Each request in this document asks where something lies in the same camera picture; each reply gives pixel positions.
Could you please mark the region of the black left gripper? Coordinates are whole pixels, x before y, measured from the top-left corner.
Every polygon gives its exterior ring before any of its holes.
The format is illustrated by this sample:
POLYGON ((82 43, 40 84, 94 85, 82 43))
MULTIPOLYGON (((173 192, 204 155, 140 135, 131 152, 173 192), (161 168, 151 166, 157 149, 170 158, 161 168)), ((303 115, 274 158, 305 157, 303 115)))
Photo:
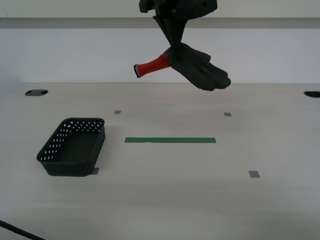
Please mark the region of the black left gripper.
POLYGON ((218 8, 216 0, 140 0, 141 13, 155 10, 153 19, 171 46, 178 45, 188 20, 204 17, 218 8))

